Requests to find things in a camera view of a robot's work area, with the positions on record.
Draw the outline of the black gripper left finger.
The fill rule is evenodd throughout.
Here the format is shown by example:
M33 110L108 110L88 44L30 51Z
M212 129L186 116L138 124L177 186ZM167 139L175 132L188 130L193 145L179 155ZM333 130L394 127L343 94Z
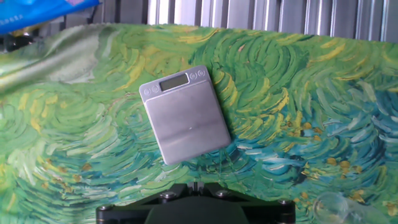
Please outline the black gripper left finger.
M176 199L191 196L193 183L173 184L169 189L127 205L106 203L96 208L97 224L145 223L150 211Z

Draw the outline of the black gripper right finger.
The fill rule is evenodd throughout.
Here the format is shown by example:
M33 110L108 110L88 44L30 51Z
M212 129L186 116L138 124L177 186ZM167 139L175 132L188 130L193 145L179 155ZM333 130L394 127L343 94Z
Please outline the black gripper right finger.
M228 189L221 184L198 184L198 193L202 197L211 197L222 205L229 216L238 215L248 223L295 223L295 202L289 198L266 201Z

